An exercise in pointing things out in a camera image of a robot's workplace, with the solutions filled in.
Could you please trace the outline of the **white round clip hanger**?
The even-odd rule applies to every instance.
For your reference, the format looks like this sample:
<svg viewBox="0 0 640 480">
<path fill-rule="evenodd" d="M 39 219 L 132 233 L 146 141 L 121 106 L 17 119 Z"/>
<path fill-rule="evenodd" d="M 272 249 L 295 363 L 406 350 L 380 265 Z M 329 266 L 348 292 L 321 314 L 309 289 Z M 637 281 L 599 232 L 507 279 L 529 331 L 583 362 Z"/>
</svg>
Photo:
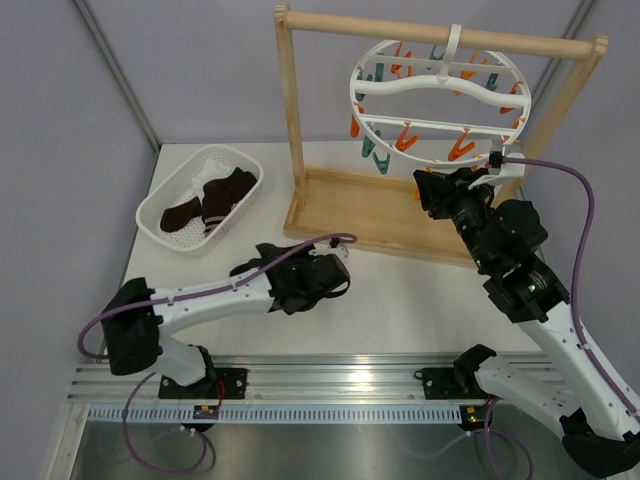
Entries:
<svg viewBox="0 0 640 480">
<path fill-rule="evenodd" d="M 481 168 L 488 142 L 519 142 L 532 107 L 525 76 L 501 52 L 462 46 L 461 32 L 452 25 L 446 42 L 430 48 L 383 40 L 353 68 L 350 135 L 380 174 L 394 159 L 438 171 Z"/>
</svg>

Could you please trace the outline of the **black sock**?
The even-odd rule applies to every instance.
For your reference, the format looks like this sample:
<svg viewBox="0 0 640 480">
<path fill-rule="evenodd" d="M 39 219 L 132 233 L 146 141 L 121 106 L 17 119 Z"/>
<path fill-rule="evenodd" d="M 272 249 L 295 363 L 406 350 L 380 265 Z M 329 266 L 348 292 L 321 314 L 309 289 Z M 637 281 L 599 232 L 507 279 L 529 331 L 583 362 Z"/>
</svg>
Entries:
<svg viewBox="0 0 640 480">
<path fill-rule="evenodd" d="M 258 256 L 234 267 L 229 276 L 237 276 L 251 269 L 260 269 L 287 251 L 286 247 L 278 247 L 271 243 L 260 243 L 256 246 Z"/>
</svg>

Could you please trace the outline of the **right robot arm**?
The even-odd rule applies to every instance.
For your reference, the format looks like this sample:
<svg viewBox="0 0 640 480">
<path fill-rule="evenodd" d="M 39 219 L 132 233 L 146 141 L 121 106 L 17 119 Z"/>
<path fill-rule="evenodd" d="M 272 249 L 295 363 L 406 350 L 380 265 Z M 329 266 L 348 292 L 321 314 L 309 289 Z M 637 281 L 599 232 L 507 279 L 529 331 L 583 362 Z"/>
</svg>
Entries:
<svg viewBox="0 0 640 480">
<path fill-rule="evenodd" d="M 639 464 L 639 403 L 592 342 L 572 294 L 537 255 L 547 239 L 530 201 L 493 207 L 494 189 L 481 184 L 484 170 L 450 174 L 417 170 L 422 209 L 450 220 L 469 251 L 489 300 L 547 355 L 569 387 L 562 392 L 518 372 L 491 348 L 477 344 L 453 363 L 458 392 L 487 395 L 518 407 L 561 441 L 586 473 L 609 478 Z"/>
</svg>

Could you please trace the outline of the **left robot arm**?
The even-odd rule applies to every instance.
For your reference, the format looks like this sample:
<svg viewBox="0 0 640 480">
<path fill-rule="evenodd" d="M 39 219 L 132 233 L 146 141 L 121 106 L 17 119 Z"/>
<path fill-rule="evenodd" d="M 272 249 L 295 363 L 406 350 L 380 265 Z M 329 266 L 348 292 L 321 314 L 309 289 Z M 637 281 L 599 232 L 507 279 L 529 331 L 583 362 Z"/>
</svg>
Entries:
<svg viewBox="0 0 640 480">
<path fill-rule="evenodd" d="M 350 274 L 335 254 L 302 251 L 269 265 L 273 257 L 253 259 L 225 281 L 182 293 L 151 289 L 143 278 L 127 282 L 107 307 L 114 313 L 101 321 L 111 374 L 153 372 L 195 398 L 206 397 L 217 380 L 212 358 L 176 333 L 238 315 L 306 312 L 350 287 Z"/>
</svg>

